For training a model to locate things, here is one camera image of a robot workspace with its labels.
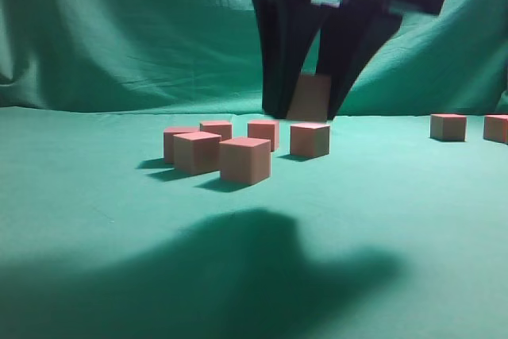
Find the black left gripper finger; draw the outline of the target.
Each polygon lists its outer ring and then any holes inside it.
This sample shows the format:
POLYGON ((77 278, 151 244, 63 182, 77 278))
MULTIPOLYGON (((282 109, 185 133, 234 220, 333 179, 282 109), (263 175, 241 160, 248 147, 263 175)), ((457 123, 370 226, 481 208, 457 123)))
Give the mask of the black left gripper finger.
POLYGON ((332 120, 373 56, 399 31, 402 15, 344 6, 321 27, 316 73, 330 77, 326 116, 332 120))

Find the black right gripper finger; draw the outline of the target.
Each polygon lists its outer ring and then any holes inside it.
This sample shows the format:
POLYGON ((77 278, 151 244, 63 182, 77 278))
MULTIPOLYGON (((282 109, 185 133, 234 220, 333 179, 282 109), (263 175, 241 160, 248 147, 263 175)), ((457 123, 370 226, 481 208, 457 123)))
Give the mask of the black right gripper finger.
POLYGON ((252 0, 260 36, 264 113, 284 119, 310 47, 329 16, 308 0, 252 0))

